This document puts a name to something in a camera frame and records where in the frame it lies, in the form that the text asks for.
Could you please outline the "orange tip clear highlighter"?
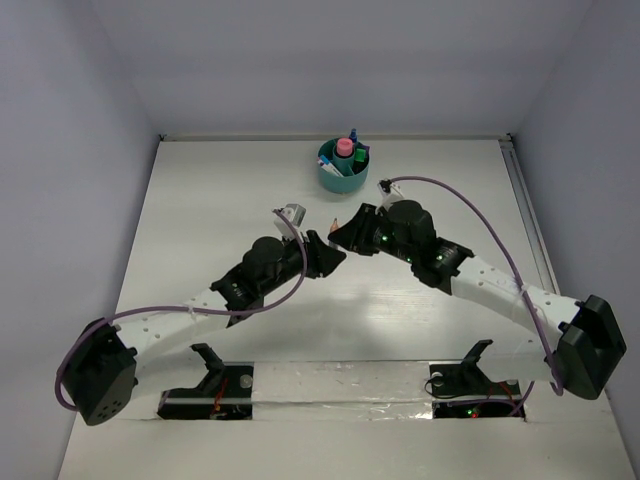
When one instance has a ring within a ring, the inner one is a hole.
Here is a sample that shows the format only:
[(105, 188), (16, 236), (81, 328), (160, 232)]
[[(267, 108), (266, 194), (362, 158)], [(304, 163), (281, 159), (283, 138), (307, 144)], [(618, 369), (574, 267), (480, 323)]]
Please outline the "orange tip clear highlighter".
[[(331, 224), (331, 226), (329, 227), (329, 234), (332, 234), (333, 232), (335, 232), (336, 230), (339, 229), (339, 223), (338, 223), (338, 219), (335, 218)], [(332, 242), (331, 240), (328, 241), (328, 245), (331, 248), (337, 249), (338, 245), (334, 242)]]

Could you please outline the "pink cap white pen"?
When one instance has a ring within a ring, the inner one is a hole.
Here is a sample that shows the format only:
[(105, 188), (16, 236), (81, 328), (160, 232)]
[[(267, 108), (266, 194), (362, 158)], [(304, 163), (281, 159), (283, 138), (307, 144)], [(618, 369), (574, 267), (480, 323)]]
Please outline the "pink cap white pen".
[(318, 157), (317, 163), (323, 171), (335, 177), (343, 178), (343, 174), (335, 167), (335, 165), (326, 156), (320, 155)]

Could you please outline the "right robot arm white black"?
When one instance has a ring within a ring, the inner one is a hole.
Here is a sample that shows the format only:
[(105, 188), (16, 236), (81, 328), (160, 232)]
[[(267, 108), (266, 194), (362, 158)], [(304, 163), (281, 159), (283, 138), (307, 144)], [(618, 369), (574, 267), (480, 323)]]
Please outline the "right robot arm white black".
[(569, 393), (597, 399), (627, 351), (611, 305), (580, 301), (527, 285), (469, 248), (437, 235), (429, 212), (413, 200), (389, 208), (362, 204), (329, 235), (362, 256), (385, 253), (409, 264), (424, 285), (480, 305), (538, 335), (543, 364)]

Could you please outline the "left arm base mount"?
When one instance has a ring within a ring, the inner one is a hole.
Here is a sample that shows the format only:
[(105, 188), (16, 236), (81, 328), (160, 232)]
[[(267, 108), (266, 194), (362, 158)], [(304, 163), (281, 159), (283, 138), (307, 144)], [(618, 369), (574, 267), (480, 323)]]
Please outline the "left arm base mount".
[(207, 370), (192, 388), (164, 391), (157, 415), (163, 420), (251, 420), (253, 363), (225, 364), (206, 343), (191, 346)]

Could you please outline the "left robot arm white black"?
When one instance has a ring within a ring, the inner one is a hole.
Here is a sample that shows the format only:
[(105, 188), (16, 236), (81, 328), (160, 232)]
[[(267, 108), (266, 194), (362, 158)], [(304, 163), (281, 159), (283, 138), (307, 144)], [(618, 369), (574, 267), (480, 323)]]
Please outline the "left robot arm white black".
[(149, 363), (183, 348), (203, 359), (187, 371), (188, 394), (225, 392), (227, 368), (204, 337), (276, 308), (282, 302), (267, 304), (269, 294), (288, 282), (299, 287), (326, 278), (345, 258), (313, 230), (261, 237), (237, 265), (182, 305), (140, 307), (90, 322), (58, 367), (56, 398), (86, 425), (101, 425), (147, 387)]

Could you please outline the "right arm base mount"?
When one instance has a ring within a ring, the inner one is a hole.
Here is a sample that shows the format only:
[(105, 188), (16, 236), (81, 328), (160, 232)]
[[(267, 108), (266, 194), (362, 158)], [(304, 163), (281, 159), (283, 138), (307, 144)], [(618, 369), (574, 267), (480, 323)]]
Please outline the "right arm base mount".
[(432, 400), (435, 419), (526, 419), (518, 382), (493, 382), (479, 368), (481, 355), (492, 343), (480, 340), (461, 360), (429, 366), (423, 389)]

